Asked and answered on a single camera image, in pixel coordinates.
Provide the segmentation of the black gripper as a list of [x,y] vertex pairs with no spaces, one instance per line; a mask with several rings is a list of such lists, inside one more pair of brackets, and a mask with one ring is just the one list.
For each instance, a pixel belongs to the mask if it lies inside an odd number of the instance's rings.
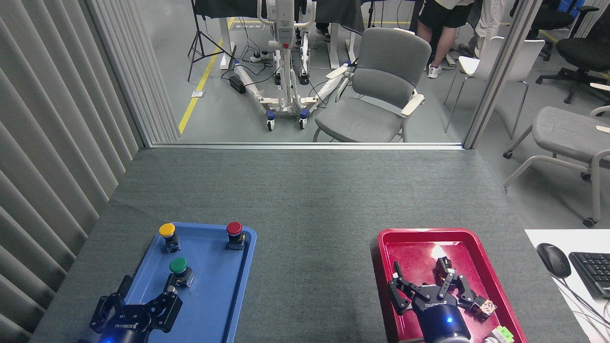
[[[437,271],[441,286],[417,286],[404,278],[399,263],[388,282],[390,301],[398,315],[414,310],[426,343],[470,343],[471,334],[459,307],[473,310],[475,297],[464,275],[456,271]],[[449,289],[459,290],[459,299]]]
[[[101,333],[101,343],[146,343],[152,330],[163,333],[172,330],[183,304],[177,286],[166,286],[159,296],[146,304],[125,306],[124,299],[132,282],[133,277],[125,275],[117,291],[100,297],[90,328]],[[109,319],[112,310],[118,312]]]

